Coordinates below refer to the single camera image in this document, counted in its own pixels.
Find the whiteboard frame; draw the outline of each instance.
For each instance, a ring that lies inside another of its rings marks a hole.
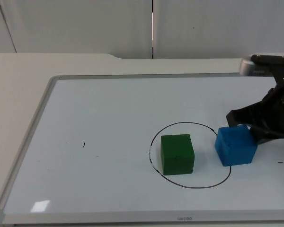
[[[35,133],[43,110],[58,80],[64,79],[138,79],[138,78],[196,78],[240,76],[238,73],[210,74],[162,74],[162,75],[90,75],[90,76],[54,76],[44,91],[41,101],[19,147],[8,177],[0,192],[0,227],[15,224],[95,224],[95,223],[140,223],[140,222],[208,222],[208,221],[284,221],[284,210],[253,212],[245,211],[133,211],[133,212],[94,212],[72,214],[4,214],[4,207],[12,190],[14,181]]]

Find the robotic arm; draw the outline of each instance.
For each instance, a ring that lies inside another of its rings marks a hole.
[[[250,126],[250,133],[257,144],[284,139],[284,56],[252,55],[250,59],[242,60],[240,74],[273,76],[276,86],[262,101],[231,110],[226,116],[228,125]]]

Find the table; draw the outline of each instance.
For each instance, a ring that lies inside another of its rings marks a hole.
[[[119,59],[108,54],[0,54],[0,190],[50,77],[238,72],[240,59]]]

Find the black circle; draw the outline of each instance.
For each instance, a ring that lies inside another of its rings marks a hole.
[[[207,126],[207,125],[205,125],[205,124],[200,124],[200,123],[196,123],[196,122],[177,122],[177,123],[170,124],[170,125],[164,127],[163,129],[161,129],[161,130],[154,136],[154,138],[153,138],[152,141],[151,141],[151,146],[150,146],[150,150],[149,150],[149,153],[148,153],[149,160],[150,160],[150,162],[151,162],[151,166],[152,166],[152,167],[156,170],[156,172],[157,172],[158,174],[160,174],[165,180],[167,180],[167,181],[169,181],[169,182],[171,182],[171,183],[173,183],[173,184],[175,184],[175,185],[178,185],[178,186],[180,186],[180,187],[183,187],[183,188],[190,188],[190,189],[213,188],[213,187],[216,187],[216,186],[218,186],[218,185],[224,183],[224,182],[230,177],[230,175],[231,175],[231,166],[229,167],[229,173],[228,173],[227,177],[226,177],[224,180],[222,180],[221,182],[219,182],[219,183],[217,183],[217,184],[210,185],[210,186],[205,186],[205,187],[189,187],[189,186],[185,186],[185,185],[181,185],[181,184],[179,184],[179,183],[176,183],[176,182],[174,182],[174,181],[168,179],[168,178],[167,178],[166,176],[164,176],[162,173],[160,173],[159,170],[154,166],[154,164],[152,163],[152,160],[151,160],[151,147],[152,147],[152,144],[153,144],[153,142],[155,141],[156,137],[160,134],[160,132],[162,132],[163,130],[167,129],[168,127],[173,126],[173,125],[175,125],[175,124],[184,124],[184,123],[186,123],[186,124],[197,124],[197,125],[204,126],[204,127],[208,128],[208,129],[210,129],[210,130],[217,136],[217,133],[216,133],[211,127],[209,127],[209,126]]]

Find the green cube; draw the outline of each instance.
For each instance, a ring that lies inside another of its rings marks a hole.
[[[189,134],[161,136],[164,175],[191,174],[195,153]]]

